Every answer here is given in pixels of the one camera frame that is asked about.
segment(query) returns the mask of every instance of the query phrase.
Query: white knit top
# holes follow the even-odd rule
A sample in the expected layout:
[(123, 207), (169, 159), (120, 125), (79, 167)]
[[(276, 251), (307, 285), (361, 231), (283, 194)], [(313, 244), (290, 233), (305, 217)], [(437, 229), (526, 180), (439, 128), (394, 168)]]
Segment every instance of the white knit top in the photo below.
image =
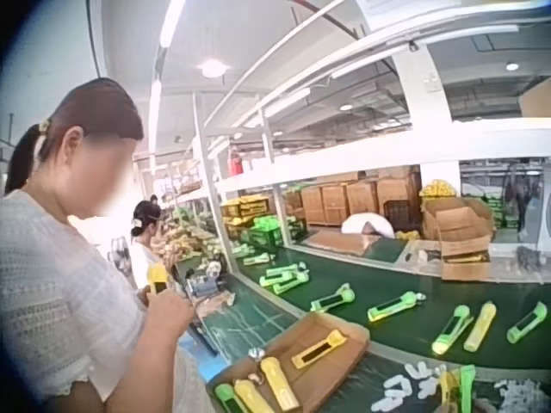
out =
[[(115, 266), (29, 195), (0, 203), (2, 339), (39, 399), (89, 380), (102, 400), (127, 370), (146, 308)], [(173, 410), (211, 412), (191, 356), (176, 352)]]

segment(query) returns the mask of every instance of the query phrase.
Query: round ceiling light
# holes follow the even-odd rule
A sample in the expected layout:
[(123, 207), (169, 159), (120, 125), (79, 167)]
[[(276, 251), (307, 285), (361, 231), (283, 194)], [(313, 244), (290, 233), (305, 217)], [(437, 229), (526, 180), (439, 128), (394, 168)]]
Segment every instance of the round ceiling light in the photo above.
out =
[(510, 62), (505, 66), (505, 69), (507, 69), (507, 71), (517, 71), (519, 67), (518, 63)]
[(201, 73), (204, 77), (214, 79), (216, 77), (224, 76), (228, 66), (224, 65), (217, 59), (209, 59), (199, 66)]

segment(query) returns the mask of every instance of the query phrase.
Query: dark hair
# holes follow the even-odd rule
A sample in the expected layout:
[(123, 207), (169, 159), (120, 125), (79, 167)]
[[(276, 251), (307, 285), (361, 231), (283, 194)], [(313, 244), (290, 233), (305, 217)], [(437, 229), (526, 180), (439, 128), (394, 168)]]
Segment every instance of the dark hair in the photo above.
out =
[(40, 137), (38, 125), (32, 125), (19, 140), (8, 163), (8, 179), (4, 195), (22, 188), (33, 171), (34, 147)]
[(150, 224), (155, 224), (161, 218), (161, 207), (150, 200), (141, 200), (134, 208), (133, 218), (140, 221), (130, 231), (132, 237), (140, 236)]
[[(116, 135), (142, 140), (144, 129), (138, 110), (128, 93), (116, 81), (100, 77), (77, 86), (61, 101), (47, 119), (44, 143), (38, 160), (46, 161), (59, 147), (73, 126), (87, 135)], [(40, 136), (38, 125), (31, 126), (14, 149), (9, 162), (5, 193), (21, 188), (33, 169), (34, 146)]]

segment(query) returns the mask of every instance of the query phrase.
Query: ceiling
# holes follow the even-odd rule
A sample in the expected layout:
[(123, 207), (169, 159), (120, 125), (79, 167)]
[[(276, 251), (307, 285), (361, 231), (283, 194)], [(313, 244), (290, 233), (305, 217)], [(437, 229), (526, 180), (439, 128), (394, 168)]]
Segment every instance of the ceiling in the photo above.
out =
[[(168, 0), (104, 1), (103, 38), (109, 75), (120, 81), (147, 120), (153, 62)], [(316, 7), (330, 0), (311, 0)], [(436, 7), (432, 0), (369, 0), (372, 27), (392, 14), (406, 15), (412, 6)], [(176, 28), (163, 72), (163, 96), (158, 122), (158, 151), (185, 149), (194, 136), (191, 90), (204, 89), (209, 114), (223, 93), (281, 37), (312, 11), (290, 0), (187, 0)], [(363, 37), (368, 25), (355, 0), (331, 11), (341, 23), (319, 19), (300, 32), (265, 62), (238, 94), (214, 117), (213, 125), (230, 126), (243, 112), (275, 86), (327, 54)], [(549, 25), (532, 25), (515, 34), (492, 34), (430, 45), (455, 119), (518, 114), (517, 97), (530, 85), (551, 76)], [(230, 66), (225, 76), (207, 79), (197, 66), (217, 58)], [(505, 69), (520, 64), (518, 71)], [(345, 103), (353, 105), (346, 113)], [(334, 139), (357, 139), (373, 133), (373, 126), (394, 118), (407, 124), (406, 100), (392, 59), (369, 65), (337, 81), (321, 79), (307, 98), (270, 119), (272, 130), (285, 132), (281, 145), (297, 146)], [(257, 146), (259, 132), (243, 137), (246, 150)], [(142, 150), (147, 142), (142, 143)]]

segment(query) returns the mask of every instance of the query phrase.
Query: person wearing white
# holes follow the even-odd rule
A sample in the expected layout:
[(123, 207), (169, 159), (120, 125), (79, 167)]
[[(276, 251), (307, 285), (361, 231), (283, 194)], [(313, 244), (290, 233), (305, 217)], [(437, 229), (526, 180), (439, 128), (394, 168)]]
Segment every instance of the person wearing white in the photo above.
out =
[(343, 234), (374, 234), (394, 238), (393, 226), (378, 213), (355, 213), (341, 225)]
[[(137, 294), (67, 218), (101, 212), (142, 138), (130, 97), (100, 78), (31, 127), (10, 161), (23, 167), (10, 165), (0, 206), (3, 342), (53, 411), (214, 411), (177, 346), (192, 305), (169, 289)], [(18, 149), (36, 140), (33, 170), (32, 151)]]

